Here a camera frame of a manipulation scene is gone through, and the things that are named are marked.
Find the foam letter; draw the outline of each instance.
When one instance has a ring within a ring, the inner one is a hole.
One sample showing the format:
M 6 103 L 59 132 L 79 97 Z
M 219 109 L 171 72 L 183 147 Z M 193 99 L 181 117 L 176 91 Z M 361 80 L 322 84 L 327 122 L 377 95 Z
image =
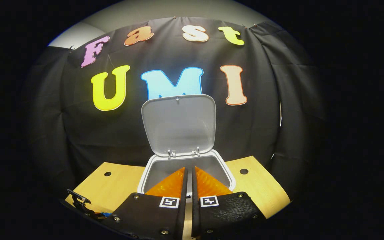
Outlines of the foam letter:
M 223 31 L 224 37 L 229 42 L 236 45 L 244 45 L 244 41 L 236 38 L 236 35 L 241 35 L 241 34 L 238 31 L 233 30 L 230 26 L 221 26 L 218 29 Z
M 128 38 L 125 40 L 124 45 L 130 46 L 139 41 L 150 39 L 154 35 L 151 31 L 152 29 L 149 26 L 139 27 L 138 29 L 131 31 L 127 35 Z
M 183 37 L 188 41 L 198 41 L 198 42 L 205 42 L 208 41 L 210 38 L 207 34 L 203 33 L 206 30 L 201 26 L 192 26 L 187 25 L 182 28 Z
M 106 36 L 104 38 L 101 38 L 97 41 L 94 41 L 90 44 L 87 44 L 85 46 L 85 55 L 84 55 L 84 62 L 82 62 L 81 67 L 85 67 L 87 65 L 92 64 L 96 61 L 96 58 L 94 57 L 94 53 L 99 54 L 102 51 L 103 44 L 109 41 L 109 36 Z
M 161 70 L 145 72 L 140 78 L 148 85 L 149 100 L 158 97 L 202 94 L 201 76 L 203 74 L 204 71 L 201 68 L 185 68 L 175 86 Z
M 220 70 L 226 74 L 228 97 L 227 105 L 241 105 L 247 102 L 247 97 L 242 92 L 242 68 L 235 65 L 221 66 Z
M 105 97 L 105 79 L 108 73 L 99 73 L 92 77 L 93 84 L 93 102 L 97 109 L 101 111 L 109 111 L 117 109 L 125 99 L 125 75 L 130 70 L 130 66 L 124 65 L 117 67 L 112 71 L 115 75 L 115 96 L 111 99 Z

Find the wooden table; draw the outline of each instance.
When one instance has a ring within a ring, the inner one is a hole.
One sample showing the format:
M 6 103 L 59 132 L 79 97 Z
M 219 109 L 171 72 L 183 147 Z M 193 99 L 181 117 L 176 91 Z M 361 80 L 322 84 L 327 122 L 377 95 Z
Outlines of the wooden table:
M 253 157 L 226 162 L 236 180 L 233 192 L 246 192 L 266 218 L 269 218 L 290 203 L 287 193 L 271 174 Z M 104 162 L 73 191 L 90 199 L 91 210 L 112 213 L 131 194 L 137 192 L 145 167 Z M 65 199 L 73 206 L 72 196 Z M 183 239 L 190 237 L 192 229 L 192 204 L 186 204 Z

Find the box lid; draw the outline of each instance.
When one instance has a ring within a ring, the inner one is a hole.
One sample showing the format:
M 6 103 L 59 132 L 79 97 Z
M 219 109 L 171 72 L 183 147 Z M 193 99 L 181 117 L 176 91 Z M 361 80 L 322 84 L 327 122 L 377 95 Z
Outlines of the box lid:
M 169 157 L 200 153 L 214 146 L 216 105 L 205 94 L 162 97 L 146 101 L 142 119 L 152 151 Z

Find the letter m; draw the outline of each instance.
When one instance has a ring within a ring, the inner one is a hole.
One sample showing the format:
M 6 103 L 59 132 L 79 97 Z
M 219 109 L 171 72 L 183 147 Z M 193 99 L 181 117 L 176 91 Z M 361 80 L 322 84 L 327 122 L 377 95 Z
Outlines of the letter m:
M 204 71 L 201 68 L 187 67 L 183 69 L 175 86 L 161 70 L 145 72 L 140 78 L 148 85 L 148 100 L 150 100 L 159 97 L 202 94 L 202 74 Z

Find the gray wall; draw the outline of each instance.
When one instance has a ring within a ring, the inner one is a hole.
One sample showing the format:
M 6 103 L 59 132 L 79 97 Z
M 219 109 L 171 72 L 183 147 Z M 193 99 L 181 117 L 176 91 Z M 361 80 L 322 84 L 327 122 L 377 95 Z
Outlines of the gray wall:
M 49 46 L 73 49 L 102 34 L 147 20 L 169 17 L 201 17 L 246 27 L 267 18 L 232 0 L 124 0 L 73 25 Z

